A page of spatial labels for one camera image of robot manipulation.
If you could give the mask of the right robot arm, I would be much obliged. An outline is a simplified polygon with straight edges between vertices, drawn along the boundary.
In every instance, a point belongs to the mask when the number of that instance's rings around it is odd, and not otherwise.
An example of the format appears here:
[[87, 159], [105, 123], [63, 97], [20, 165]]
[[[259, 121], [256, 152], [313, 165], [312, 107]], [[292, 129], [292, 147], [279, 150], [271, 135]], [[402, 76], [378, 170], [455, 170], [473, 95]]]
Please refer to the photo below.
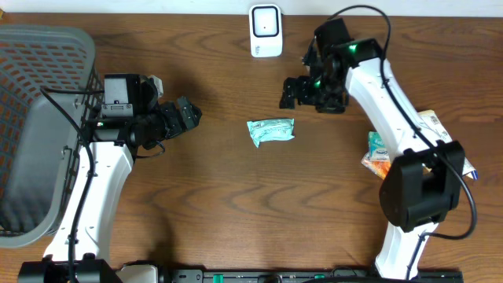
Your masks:
[[342, 113], [349, 97], [356, 100], [391, 161], [379, 191], [388, 224], [375, 270], [386, 279], [417, 277], [427, 240], [458, 206], [464, 185], [461, 144], [443, 141], [422, 120], [375, 39], [316, 37], [303, 64], [309, 75], [285, 80], [280, 108], [312, 105], [319, 112]]

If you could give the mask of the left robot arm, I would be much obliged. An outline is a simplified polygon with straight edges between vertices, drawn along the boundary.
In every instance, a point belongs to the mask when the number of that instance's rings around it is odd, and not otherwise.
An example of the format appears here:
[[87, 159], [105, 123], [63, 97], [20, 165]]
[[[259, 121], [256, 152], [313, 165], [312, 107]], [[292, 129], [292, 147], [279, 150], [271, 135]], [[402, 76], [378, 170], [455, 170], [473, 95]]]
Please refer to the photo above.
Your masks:
[[40, 261], [25, 262], [19, 282], [169, 282], [155, 263], [133, 262], [114, 270], [109, 264], [112, 226], [123, 185], [138, 148], [152, 149], [164, 140], [197, 127], [202, 112], [186, 97], [155, 103], [134, 113], [125, 105], [103, 105], [82, 131], [84, 158], [59, 226]]

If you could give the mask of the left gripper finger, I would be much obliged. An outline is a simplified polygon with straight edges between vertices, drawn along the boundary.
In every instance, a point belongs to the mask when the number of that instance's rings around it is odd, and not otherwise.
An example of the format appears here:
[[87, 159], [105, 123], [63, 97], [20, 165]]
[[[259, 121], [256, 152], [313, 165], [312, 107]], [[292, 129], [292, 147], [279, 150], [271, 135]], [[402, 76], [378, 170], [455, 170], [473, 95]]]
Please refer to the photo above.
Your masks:
[[187, 132], [196, 128], [200, 123], [200, 115], [181, 115], [182, 131]]
[[187, 97], [177, 99], [179, 112], [185, 122], [199, 122], [202, 117], [201, 110], [196, 107]]

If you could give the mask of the large white snack bag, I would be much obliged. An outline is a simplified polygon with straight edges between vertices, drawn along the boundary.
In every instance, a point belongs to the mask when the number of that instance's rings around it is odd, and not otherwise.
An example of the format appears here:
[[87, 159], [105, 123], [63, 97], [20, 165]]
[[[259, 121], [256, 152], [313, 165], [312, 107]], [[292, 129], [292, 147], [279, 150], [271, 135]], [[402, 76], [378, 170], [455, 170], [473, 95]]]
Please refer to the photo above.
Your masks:
[[[453, 140], [433, 110], [419, 112], [419, 116], [445, 143]], [[473, 167], [467, 158], [464, 158], [463, 176], [467, 176], [473, 180], [477, 180], [479, 178], [478, 171]]]

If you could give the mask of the small teal tissue pack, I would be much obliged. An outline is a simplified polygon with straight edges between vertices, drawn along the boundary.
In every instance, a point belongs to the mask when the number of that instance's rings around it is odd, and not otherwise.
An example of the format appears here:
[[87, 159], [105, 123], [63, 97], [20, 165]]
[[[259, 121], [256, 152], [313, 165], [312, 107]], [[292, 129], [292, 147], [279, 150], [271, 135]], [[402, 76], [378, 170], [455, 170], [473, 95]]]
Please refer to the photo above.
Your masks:
[[370, 161], [389, 161], [389, 154], [381, 136], [375, 132], [368, 133], [369, 160]]

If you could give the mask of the teal white tissue pack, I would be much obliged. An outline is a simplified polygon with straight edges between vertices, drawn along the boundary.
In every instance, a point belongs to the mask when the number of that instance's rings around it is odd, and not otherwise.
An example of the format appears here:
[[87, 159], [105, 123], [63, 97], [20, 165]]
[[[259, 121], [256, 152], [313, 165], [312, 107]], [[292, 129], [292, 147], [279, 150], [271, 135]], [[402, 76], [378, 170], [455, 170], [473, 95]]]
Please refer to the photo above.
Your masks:
[[248, 121], [247, 127], [256, 148], [261, 142], [289, 141], [295, 136], [294, 119], [264, 119]]

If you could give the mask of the orange small snack pack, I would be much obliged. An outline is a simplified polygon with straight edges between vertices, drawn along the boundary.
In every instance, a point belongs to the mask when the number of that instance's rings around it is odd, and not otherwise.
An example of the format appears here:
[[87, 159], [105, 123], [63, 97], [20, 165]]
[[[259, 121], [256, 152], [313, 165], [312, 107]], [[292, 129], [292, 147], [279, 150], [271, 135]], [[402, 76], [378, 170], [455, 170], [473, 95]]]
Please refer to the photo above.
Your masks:
[[366, 153], [361, 160], [361, 163], [364, 167], [369, 169], [372, 173], [377, 175], [378, 177], [385, 179], [390, 168], [391, 163], [389, 160], [378, 160], [372, 161], [370, 159], [370, 154]]

